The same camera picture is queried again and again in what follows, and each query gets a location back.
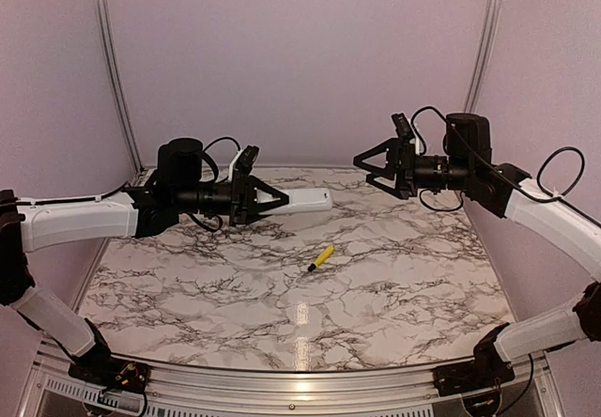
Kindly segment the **white remote control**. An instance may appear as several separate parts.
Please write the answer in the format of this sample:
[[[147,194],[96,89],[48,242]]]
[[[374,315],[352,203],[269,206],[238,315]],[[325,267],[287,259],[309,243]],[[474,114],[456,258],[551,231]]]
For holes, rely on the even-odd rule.
[[[288,196],[289,202],[278,208],[262,211],[260,215],[322,212],[330,211],[333,207],[333,197],[327,188],[283,189],[282,193]]]

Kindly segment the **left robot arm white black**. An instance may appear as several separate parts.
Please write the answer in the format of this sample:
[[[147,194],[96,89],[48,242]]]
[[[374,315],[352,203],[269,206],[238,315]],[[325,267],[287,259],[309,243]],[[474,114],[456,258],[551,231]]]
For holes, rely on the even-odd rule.
[[[237,154],[228,180],[204,181],[202,165],[218,169],[201,141],[178,138],[161,146],[146,183],[104,195],[55,200],[17,198],[1,192],[1,303],[33,328],[50,335],[71,360],[71,374],[107,389],[142,392],[147,366],[115,358],[98,328],[76,315],[53,293],[37,286],[27,256],[41,248],[87,239],[157,236],[186,214],[229,223],[254,223],[290,203],[251,173],[258,149]]]

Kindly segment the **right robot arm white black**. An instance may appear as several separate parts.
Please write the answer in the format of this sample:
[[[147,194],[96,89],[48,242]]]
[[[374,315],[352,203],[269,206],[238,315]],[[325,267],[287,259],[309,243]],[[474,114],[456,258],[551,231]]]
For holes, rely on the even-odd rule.
[[[439,395],[499,388],[515,379],[514,360],[538,351],[600,339],[600,224],[544,189],[540,179],[510,164],[493,164],[483,116],[443,117],[443,155],[429,155],[413,119],[394,114],[396,135],[353,159],[367,183],[408,200],[423,191],[462,193],[493,215],[521,225],[571,257],[592,278],[581,295],[524,321],[500,325],[473,349],[471,360],[439,366]]]

